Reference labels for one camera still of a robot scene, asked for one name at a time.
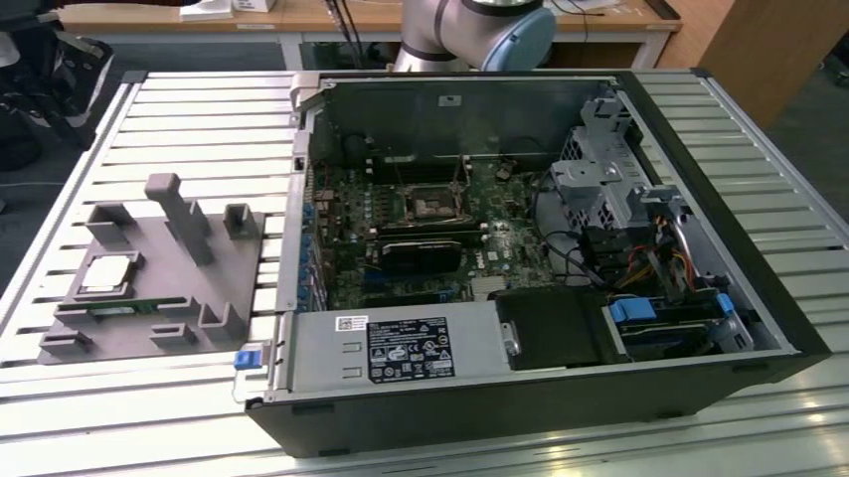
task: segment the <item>white sticker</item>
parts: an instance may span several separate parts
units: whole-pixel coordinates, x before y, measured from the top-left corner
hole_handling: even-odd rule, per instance
[[[337,316],[335,331],[363,331],[369,323],[369,315]]]
[[[440,107],[460,106],[464,104],[464,97],[458,95],[440,96]]]
[[[241,23],[237,25],[238,30],[274,30],[274,25],[267,25],[262,23]]]

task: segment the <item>metal slotted table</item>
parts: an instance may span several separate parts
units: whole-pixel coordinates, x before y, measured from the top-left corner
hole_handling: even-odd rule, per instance
[[[297,460],[234,398],[265,388],[233,353],[43,367],[54,322],[91,240],[98,202],[161,214],[147,175],[221,213],[246,202],[270,215],[251,340],[271,338],[293,168],[290,73],[151,74],[115,96],[86,154],[0,301],[0,474],[47,475],[817,475],[849,464],[847,225],[712,79],[640,72],[675,129],[765,254],[835,357],[696,416],[488,441]],[[658,174],[672,173],[653,155]]]

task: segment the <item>wire bundle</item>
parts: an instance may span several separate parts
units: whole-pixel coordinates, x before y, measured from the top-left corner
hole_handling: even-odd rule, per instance
[[[330,14],[330,17],[333,18],[335,27],[342,33],[345,42],[351,49],[354,67],[358,70],[362,70],[365,50],[362,48],[362,41],[359,40],[359,31],[357,30],[357,25],[354,24],[354,17],[351,16],[350,9],[347,8],[347,0],[325,0],[325,3],[327,5],[327,12]]]

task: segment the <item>warning label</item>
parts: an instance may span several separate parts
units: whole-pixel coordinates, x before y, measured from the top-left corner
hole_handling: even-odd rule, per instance
[[[398,383],[454,376],[445,317],[369,323],[369,378]]]

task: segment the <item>wooden desk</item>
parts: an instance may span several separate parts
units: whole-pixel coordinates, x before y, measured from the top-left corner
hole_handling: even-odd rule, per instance
[[[668,0],[685,27],[661,68],[707,69],[761,128],[849,29],[849,1]]]
[[[363,42],[401,41],[401,2],[349,0]],[[557,17],[557,43],[640,45],[633,68],[654,68],[669,35],[681,22],[664,20],[644,0],[625,0],[604,17]],[[109,43],[278,43],[287,68],[302,70],[302,44],[342,42],[342,34],[319,0],[278,0],[270,13],[234,12],[234,18],[181,22],[177,9],[139,5],[76,5],[60,12],[68,31]]]

